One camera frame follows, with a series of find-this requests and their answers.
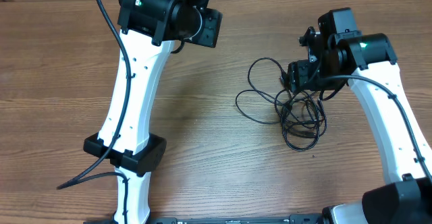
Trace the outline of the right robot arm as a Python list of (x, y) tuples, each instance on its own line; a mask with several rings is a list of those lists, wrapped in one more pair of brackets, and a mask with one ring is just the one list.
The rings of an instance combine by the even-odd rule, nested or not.
[(364, 35), (350, 8), (323, 14), (300, 37), (308, 58), (288, 66), (286, 88), (336, 94), (349, 86), (379, 149), (384, 185), (323, 209), (323, 223), (430, 223), (431, 147), (404, 93), (388, 37)]

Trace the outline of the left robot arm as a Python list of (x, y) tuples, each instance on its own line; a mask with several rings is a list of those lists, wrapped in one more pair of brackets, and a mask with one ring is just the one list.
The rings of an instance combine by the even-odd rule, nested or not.
[(186, 43), (213, 48), (222, 15), (209, 0), (119, 0), (119, 67), (102, 128), (83, 149), (109, 160), (117, 178), (117, 210), (111, 223), (146, 223), (151, 173), (166, 140), (149, 131), (159, 79), (169, 57)]

